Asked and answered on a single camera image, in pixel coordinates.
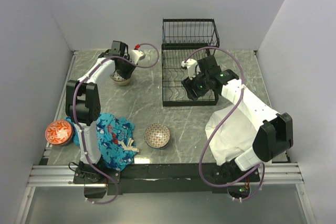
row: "orange patterned bowl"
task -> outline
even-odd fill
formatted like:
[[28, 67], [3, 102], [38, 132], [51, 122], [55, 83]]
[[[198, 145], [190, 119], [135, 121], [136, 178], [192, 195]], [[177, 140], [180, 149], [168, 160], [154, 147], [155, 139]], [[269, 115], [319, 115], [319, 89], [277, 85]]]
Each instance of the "orange patterned bowl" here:
[[66, 120], [57, 120], [47, 127], [46, 140], [53, 145], [64, 145], [72, 137], [73, 129]]

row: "white wall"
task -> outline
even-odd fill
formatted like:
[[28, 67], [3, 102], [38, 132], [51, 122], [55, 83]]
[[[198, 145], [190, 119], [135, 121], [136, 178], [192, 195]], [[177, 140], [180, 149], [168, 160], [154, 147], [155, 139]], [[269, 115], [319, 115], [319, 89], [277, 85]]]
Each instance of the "white wall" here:
[[336, 221], [335, 13], [335, 0], [285, 0], [258, 52], [274, 108], [293, 117], [291, 157], [319, 223]]
[[0, 0], [0, 218], [13, 223], [71, 52], [43, 0]]
[[71, 49], [161, 45], [162, 18], [215, 18], [221, 46], [258, 49], [284, 0], [47, 0]]

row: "small bowl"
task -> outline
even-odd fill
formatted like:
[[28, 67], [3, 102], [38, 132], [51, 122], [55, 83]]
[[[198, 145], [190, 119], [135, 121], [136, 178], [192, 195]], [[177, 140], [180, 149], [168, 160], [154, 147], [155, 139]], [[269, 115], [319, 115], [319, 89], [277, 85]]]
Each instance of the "small bowl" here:
[[110, 77], [119, 86], [127, 86], [131, 82], [131, 78], [124, 79], [116, 71]]
[[74, 130], [66, 120], [57, 120], [47, 127], [46, 140], [52, 145], [65, 145], [72, 137]]
[[168, 144], [170, 131], [162, 123], [154, 123], [145, 130], [144, 138], [149, 147], [161, 149]]

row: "blue cloth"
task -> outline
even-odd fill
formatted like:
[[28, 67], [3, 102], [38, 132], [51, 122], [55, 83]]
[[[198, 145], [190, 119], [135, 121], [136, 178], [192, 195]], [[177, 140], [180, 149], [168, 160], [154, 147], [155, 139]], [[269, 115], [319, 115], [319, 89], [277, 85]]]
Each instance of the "blue cloth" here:
[[[79, 138], [70, 117], [66, 120], [72, 124], [74, 130], [73, 141], [79, 146]], [[134, 161], [136, 152], [126, 151], [121, 142], [127, 146], [133, 138], [134, 124], [125, 118], [117, 119], [109, 113], [101, 113], [97, 119], [98, 147], [103, 157], [104, 165], [115, 170], [123, 170]]]

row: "floral pattern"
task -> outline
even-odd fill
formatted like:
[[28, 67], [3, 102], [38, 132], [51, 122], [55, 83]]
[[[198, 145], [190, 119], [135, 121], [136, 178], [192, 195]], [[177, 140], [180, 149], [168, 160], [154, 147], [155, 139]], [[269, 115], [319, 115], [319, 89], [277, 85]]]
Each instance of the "floral pattern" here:
[[[101, 113], [96, 124], [98, 147], [105, 166], [115, 170], [123, 170], [134, 161], [136, 154], [134, 151], [124, 150], [121, 146], [121, 142], [127, 146], [130, 138], [133, 138], [134, 124], [125, 118], [116, 118], [109, 113]], [[76, 130], [73, 140], [79, 146]]]
[[50, 144], [58, 145], [67, 142], [72, 135], [72, 126], [65, 120], [52, 122], [46, 130], [46, 139]]

